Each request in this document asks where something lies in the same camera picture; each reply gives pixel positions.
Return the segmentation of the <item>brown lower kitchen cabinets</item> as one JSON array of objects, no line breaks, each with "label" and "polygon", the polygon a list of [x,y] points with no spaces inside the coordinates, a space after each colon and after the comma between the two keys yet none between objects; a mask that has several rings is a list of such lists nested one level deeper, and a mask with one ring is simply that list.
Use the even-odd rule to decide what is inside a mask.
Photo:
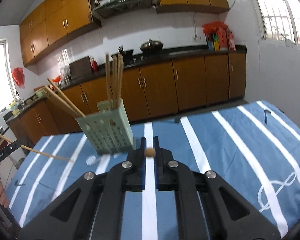
[{"label": "brown lower kitchen cabinets", "polygon": [[[169,51],[125,66],[121,96],[131,123],[153,120],[245,95],[247,47],[210,51],[206,47]],[[46,135],[81,129],[69,113],[40,99],[18,116],[6,118],[15,137],[35,145]]]}]

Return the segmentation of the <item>brown kitchen cabinets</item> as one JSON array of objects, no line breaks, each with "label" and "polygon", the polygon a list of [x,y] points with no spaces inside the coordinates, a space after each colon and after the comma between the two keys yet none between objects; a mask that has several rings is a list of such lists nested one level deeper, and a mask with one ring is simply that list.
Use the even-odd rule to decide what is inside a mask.
[{"label": "brown kitchen cabinets", "polygon": [[[247,47],[210,51],[206,47],[169,51],[125,66],[121,96],[131,123],[153,120],[245,95]],[[40,99],[18,116],[6,118],[15,137],[35,145],[46,135],[81,129],[69,113]]]},{"label": "brown kitchen cabinets", "polygon": [[207,12],[230,9],[228,0],[45,0],[19,25],[24,66],[41,60],[65,43],[101,27],[101,20],[155,7],[161,12]]}]

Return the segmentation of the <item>brown upper kitchen cabinets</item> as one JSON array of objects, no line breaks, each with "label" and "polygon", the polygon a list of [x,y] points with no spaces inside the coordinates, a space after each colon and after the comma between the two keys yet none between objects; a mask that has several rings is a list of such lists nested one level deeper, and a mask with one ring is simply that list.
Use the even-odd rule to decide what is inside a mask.
[{"label": "brown upper kitchen cabinets", "polygon": [[155,7],[161,12],[207,12],[230,9],[228,0],[45,0],[19,25],[24,66],[41,60],[65,43],[101,27],[101,20]]}]

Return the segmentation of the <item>side window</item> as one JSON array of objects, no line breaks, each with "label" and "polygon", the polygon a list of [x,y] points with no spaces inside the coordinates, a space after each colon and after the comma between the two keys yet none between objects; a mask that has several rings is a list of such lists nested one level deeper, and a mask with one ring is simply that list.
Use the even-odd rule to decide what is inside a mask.
[{"label": "side window", "polygon": [[13,84],[7,40],[0,39],[0,112],[9,109],[10,103],[16,100]]}]

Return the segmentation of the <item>green bowl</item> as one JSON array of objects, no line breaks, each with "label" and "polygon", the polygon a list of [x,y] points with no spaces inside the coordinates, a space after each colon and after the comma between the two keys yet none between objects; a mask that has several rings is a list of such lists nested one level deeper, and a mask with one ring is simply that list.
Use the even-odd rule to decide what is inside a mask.
[{"label": "green bowl", "polygon": [[40,86],[34,89],[34,93],[37,96],[37,98],[44,98],[45,97],[45,87]]}]

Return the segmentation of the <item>blue white striped tablecloth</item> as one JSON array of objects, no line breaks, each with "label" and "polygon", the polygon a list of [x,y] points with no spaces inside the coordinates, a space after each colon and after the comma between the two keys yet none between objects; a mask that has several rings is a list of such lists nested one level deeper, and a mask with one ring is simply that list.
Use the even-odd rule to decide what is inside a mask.
[{"label": "blue white striped tablecloth", "polygon": [[136,150],[86,159],[42,137],[7,196],[21,239],[300,239],[300,128],[266,101],[136,125]]}]

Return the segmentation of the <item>green perforated utensil holder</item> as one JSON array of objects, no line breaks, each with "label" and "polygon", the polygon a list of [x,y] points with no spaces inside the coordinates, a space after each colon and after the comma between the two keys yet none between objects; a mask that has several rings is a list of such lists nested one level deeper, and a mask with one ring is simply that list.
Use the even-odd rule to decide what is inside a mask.
[{"label": "green perforated utensil holder", "polygon": [[98,155],[129,152],[135,149],[135,139],[128,116],[120,100],[119,107],[110,109],[109,101],[97,104],[98,112],[77,117],[82,132]]}]

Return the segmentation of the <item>red plastic bag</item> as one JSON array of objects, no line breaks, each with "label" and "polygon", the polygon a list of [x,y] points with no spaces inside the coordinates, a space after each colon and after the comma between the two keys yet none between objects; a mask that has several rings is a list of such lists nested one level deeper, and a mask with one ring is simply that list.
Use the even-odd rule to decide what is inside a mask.
[{"label": "red plastic bag", "polygon": [[25,88],[25,75],[22,67],[17,67],[12,70],[12,78],[19,88]]}]

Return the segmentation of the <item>brown cutting board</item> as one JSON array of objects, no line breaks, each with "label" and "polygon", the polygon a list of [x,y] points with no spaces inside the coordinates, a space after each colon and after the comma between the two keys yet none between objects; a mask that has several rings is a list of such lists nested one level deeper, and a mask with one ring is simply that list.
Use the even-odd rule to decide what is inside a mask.
[{"label": "brown cutting board", "polygon": [[86,56],[69,64],[70,77],[76,80],[82,76],[92,73],[90,57]]}]

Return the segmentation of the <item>red bottle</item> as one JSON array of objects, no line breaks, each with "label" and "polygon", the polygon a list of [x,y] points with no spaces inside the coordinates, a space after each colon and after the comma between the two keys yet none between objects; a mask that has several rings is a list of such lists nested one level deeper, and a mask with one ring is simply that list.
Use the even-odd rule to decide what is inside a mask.
[{"label": "red bottle", "polygon": [[91,67],[94,72],[97,72],[98,64],[93,57],[91,58]]}]

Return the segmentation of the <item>black wok on stove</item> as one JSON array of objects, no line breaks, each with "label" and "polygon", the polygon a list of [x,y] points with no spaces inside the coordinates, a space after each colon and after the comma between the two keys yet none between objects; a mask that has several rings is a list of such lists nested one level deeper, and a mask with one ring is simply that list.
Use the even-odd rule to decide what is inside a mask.
[{"label": "black wok on stove", "polygon": [[122,55],[124,62],[129,62],[133,60],[133,49],[124,50],[123,46],[118,47],[118,53],[112,54],[111,57],[118,57],[119,54]]}]

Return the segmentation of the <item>lidded wok on stove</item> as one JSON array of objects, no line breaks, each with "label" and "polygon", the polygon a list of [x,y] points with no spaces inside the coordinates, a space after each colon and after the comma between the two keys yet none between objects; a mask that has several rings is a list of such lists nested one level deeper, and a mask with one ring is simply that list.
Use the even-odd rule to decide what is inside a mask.
[{"label": "lidded wok on stove", "polygon": [[149,39],[140,46],[140,50],[144,54],[155,54],[163,49],[164,44],[161,41]]}]

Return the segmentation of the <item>red bags and bottles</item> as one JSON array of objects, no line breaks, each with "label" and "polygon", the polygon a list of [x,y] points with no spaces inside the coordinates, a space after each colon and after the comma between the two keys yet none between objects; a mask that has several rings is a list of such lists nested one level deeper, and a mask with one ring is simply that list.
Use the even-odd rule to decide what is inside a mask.
[{"label": "red bags and bottles", "polygon": [[203,33],[210,50],[236,50],[234,34],[225,23],[220,21],[206,23],[203,25]]}]

